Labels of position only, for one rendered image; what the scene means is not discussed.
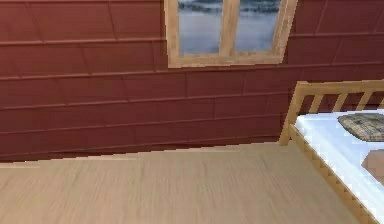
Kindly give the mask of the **wooden bed with white mattress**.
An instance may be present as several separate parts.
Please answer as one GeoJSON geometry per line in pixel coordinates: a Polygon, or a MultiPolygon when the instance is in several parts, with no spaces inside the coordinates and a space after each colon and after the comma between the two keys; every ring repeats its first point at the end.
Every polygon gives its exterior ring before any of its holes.
{"type": "Polygon", "coordinates": [[[384,185],[362,162],[384,142],[365,142],[348,131],[337,118],[350,94],[360,94],[351,112],[365,113],[372,94],[384,92],[384,80],[296,84],[280,134],[279,144],[294,142],[311,161],[360,224],[384,224],[384,185]]]}

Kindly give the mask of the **wooden framed window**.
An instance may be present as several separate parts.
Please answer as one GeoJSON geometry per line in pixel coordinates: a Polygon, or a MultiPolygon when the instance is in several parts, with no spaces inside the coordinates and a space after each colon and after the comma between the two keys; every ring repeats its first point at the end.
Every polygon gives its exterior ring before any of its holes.
{"type": "Polygon", "coordinates": [[[299,0],[164,0],[170,68],[280,64],[299,0]]]}

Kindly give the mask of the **brown blanket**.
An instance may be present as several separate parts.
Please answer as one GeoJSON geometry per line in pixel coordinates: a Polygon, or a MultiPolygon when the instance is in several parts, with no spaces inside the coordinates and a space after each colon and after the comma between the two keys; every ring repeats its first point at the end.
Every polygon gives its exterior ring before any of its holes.
{"type": "Polygon", "coordinates": [[[384,185],[384,149],[371,150],[363,160],[362,167],[384,185]]]}

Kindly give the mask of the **olive checked pillow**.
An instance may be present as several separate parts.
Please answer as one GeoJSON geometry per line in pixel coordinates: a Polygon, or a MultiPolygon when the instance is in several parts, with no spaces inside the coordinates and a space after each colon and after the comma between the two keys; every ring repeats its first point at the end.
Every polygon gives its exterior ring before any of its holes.
{"type": "Polygon", "coordinates": [[[384,115],[355,113],[337,118],[340,125],[354,137],[365,142],[384,142],[384,115]]]}

